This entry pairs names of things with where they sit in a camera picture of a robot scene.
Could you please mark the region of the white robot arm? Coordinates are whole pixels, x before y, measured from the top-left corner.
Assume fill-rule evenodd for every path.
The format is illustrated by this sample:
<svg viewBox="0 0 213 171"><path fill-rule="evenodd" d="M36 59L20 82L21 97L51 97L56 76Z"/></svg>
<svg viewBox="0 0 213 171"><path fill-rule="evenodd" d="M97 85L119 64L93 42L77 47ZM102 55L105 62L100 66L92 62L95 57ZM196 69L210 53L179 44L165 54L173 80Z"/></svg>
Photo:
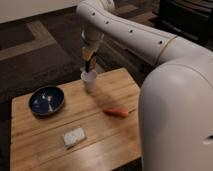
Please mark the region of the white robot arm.
<svg viewBox="0 0 213 171"><path fill-rule="evenodd" d="M86 60L107 35L155 69L138 101L143 171L213 171L213 51L116 16L113 0L81 0Z"/></svg>

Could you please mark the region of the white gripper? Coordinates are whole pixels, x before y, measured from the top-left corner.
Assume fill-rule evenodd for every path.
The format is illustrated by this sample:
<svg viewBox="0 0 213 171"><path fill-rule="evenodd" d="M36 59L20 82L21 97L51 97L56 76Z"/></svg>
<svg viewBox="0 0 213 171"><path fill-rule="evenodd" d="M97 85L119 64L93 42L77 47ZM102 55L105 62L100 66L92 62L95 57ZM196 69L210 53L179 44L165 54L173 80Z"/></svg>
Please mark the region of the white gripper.
<svg viewBox="0 0 213 171"><path fill-rule="evenodd" d="M90 61L90 70L93 70L96 67L97 63L97 51L99 49L100 43L104 38L104 34L94 28L91 25L84 25L82 29L82 39L84 46L82 47L82 56L85 62L90 60L90 50L92 50L93 55Z"/></svg>

